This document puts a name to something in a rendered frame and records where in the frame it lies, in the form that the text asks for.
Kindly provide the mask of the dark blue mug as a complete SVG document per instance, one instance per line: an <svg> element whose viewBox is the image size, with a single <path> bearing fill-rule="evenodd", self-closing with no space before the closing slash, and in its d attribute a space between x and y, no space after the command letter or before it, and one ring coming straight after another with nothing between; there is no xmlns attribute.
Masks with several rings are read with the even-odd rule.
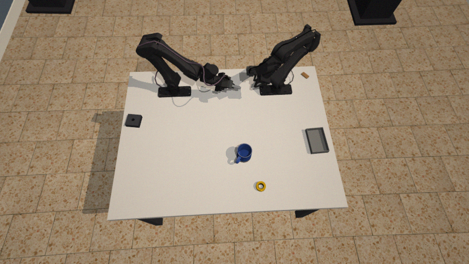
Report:
<svg viewBox="0 0 469 264"><path fill-rule="evenodd" d="M248 162L251 159L252 148L248 144L240 144L237 148L236 163Z"/></svg>

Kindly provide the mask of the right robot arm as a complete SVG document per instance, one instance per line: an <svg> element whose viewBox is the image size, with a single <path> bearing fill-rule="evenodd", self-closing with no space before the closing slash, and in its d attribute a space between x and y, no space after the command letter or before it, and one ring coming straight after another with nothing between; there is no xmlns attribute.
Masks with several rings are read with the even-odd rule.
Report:
<svg viewBox="0 0 469 264"><path fill-rule="evenodd" d="M165 83L167 84L168 87L158 88L158 97L191 96L191 86L179 86L181 76L177 72L173 71L163 58L174 64L188 78L195 81L200 78L200 81L204 82L203 68L198 64L188 63L187 61L194 63L195 61L187 59L173 50L161 39L162 36L163 35L160 33L143 35L139 46L136 49L136 53L140 57L148 60L162 75ZM156 40L159 43L156 44L156 42L153 42L143 44L152 40ZM203 67L205 71L205 82L210 84L213 77L218 74L219 69L216 65L210 63L206 63Z"/></svg>

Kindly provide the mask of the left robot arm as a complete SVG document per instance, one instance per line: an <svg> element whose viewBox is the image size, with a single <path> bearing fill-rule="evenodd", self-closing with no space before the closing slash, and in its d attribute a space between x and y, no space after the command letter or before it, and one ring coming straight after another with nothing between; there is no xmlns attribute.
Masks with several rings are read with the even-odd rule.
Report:
<svg viewBox="0 0 469 264"><path fill-rule="evenodd" d="M313 52L320 43L321 34L312 32L311 29L312 27L306 24L300 34L275 45L270 55L272 56L281 45L290 42L289 44L283 45L272 57L269 56L269 60L265 58L262 63L267 61L264 64L260 63L262 65L258 70L261 74L274 72L270 76L272 85L260 86L261 96L292 94L291 84L284 84L285 79L299 60L308 52Z"/></svg>

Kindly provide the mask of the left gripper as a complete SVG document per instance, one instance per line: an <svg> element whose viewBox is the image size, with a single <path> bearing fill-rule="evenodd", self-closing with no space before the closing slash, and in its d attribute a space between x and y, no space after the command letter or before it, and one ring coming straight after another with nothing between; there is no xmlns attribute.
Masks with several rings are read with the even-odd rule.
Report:
<svg viewBox="0 0 469 264"><path fill-rule="evenodd" d="M256 66L249 66L249 69L253 67L256 67ZM255 74L253 81L255 81L254 87L257 88L259 86L265 86L265 85L270 84L271 83L270 76L273 74L273 72L263 75L259 72L258 67L256 67L256 68L253 68L253 71L251 69L249 74ZM257 76L257 79L256 79L256 76ZM258 83L261 83L261 84L257 85Z"/></svg>

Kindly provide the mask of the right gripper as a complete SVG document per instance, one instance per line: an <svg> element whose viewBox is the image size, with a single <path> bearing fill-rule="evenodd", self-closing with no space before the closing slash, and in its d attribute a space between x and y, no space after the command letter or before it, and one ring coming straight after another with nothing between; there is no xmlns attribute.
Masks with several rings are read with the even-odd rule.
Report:
<svg viewBox="0 0 469 264"><path fill-rule="evenodd" d="M211 80L210 85L217 83L222 77L225 75L224 72L219 73L216 75L213 80ZM222 80L215 85L215 91L222 91L225 89L225 87L228 87L228 82L229 82L229 77L226 75L226 77L223 77Z"/></svg>

